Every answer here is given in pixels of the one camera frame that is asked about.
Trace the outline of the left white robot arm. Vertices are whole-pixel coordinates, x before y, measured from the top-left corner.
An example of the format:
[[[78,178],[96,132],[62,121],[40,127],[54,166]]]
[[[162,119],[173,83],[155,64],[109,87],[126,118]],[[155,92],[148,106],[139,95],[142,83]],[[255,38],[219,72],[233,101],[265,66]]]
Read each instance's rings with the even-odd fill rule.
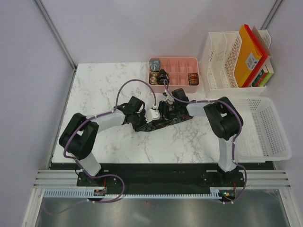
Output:
[[[87,180],[93,186],[99,186],[104,181],[104,175],[100,172],[101,165],[92,153],[97,134],[124,124],[131,124],[137,130],[146,124],[144,115],[145,102],[134,96],[127,103],[92,117],[76,113],[59,138],[59,144],[64,148],[63,154],[75,160],[87,172]]]

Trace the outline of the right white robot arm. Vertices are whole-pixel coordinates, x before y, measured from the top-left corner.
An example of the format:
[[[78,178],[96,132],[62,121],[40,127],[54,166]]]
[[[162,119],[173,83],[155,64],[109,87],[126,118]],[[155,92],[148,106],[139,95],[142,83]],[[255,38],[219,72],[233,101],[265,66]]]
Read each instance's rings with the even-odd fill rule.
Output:
[[[175,124],[185,117],[205,116],[219,140],[217,172],[212,178],[222,186],[228,186],[239,173],[235,160],[235,140],[241,133],[243,119],[227,97],[218,100],[189,101],[183,89],[173,91],[173,101],[159,102],[158,110],[163,119]]]

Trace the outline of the dark floral patterned tie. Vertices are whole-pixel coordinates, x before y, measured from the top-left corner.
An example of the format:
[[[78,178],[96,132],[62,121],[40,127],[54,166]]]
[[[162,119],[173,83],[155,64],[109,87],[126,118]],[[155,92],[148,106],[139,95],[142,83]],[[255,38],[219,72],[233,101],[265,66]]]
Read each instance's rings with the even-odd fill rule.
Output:
[[[151,131],[156,131],[168,126],[172,126],[178,123],[182,123],[188,120],[191,120],[193,117],[189,116],[189,115],[179,115],[177,117],[173,117],[171,119],[168,119],[167,121],[163,121],[163,120],[154,120],[152,122],[150,122],[151,124]]]

